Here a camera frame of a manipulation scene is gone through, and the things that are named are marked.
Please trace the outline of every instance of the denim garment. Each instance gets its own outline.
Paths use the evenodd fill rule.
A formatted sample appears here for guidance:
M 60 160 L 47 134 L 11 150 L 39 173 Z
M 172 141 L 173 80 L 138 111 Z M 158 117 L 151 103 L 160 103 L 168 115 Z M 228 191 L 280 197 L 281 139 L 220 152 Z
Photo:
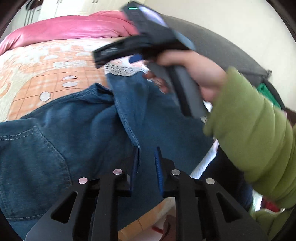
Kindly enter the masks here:
M 134 145 L 140 168 L 133 197 L 119 199 L 119 229 L 162 201 L 156 146 L 187 173 L 210 149 L 203 123 L 184 117 L 141 72 L 107 80 L 112 90 L 93 84 L 0 123 L 0 208 L 23 239 L 73 181 L 112 171 Z

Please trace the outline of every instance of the metal rivet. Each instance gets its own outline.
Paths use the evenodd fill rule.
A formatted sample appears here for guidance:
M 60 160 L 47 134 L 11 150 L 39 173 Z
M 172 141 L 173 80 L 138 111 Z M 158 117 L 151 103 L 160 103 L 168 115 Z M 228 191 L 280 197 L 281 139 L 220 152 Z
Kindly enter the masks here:
M 172 174 L 173 174 L 174 176 L 178 176 L 178 175 L 181 174 L 181 172 L 180 172 L 178 169 L 174 169 L 174 170 L 172 170 Z
M 86 178 L 86 177 L 82 177 L 82 178 L 79 179 L 78 182 L 79 182 L 80 184 L 85 184 L 85 183 L 87 183 L 87 178 Z
M 212 178 L 207 178 L 207 179 L 206 179 L 206 183 L 207 183 L 207 184 L 210 184 L 210 185 L 213 185 L 213 184 L 215 183 L 215 180 L 212 179 Z
M 114 175 L 120 175 L 122 173 L 122 170 L 121 169 L 115 169 L 114 171 L 113 171 L 113 174 Z

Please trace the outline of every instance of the green sweater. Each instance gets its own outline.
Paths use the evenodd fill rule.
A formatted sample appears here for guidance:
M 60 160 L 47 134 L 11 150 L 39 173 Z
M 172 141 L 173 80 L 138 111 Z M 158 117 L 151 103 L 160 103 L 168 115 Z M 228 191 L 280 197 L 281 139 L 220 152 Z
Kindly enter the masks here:
M 260 210 L 254 218 L 271 240 L 296 204 L 296 127 L 234 68 L 204 128 L 253 188 L 286 210 Z

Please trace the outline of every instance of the green cloth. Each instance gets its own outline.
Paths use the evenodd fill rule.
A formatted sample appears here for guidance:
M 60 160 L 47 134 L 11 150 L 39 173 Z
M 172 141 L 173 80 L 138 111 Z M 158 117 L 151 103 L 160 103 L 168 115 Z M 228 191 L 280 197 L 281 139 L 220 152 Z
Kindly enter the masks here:
M 248 183 L 279 207 L 296 204 L 295 133 L 284 113 L 230 68 L 227 83 L 213 104 L 204 127 L 214 135 L 230 161 L 244 172 Z M 272 239 L 291 213 L 253 217 Z
M 267 99 L 269 99 L 275 106 L 277 106 L 278 108 L 281 109 L 281 106 L 276 101 L 276 99 L 274 98 L 274 96 L 272 95 L 272 93 L 270 93 L 269 89 L 266 87 L 266 85 L 264 83 L 260 84 L 257 87 L 257 91 L 259 93 L 261 93 L 262 95 L 264 95 Z

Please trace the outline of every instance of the handheld device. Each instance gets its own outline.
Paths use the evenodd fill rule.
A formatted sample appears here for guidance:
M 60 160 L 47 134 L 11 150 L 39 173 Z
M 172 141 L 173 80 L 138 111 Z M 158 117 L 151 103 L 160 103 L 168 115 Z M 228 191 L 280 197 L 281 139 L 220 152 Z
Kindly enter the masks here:
M 95 50 L 93 55 L 97 68 L 111 60 L 133 54 L 141 54 L 143 59 L 149 60 L 164 50 L 195 50 L 194 44 L 171 29 L 160 13 L 135 1 L 128 3 L 122 10 L 134 22 L 140 34 Z M 199 86 L 183 66 L 162 67 L 151 62 L 147 67 L 167 82 L 176 94 L 184 116 L 200 118 L 207 114 Z

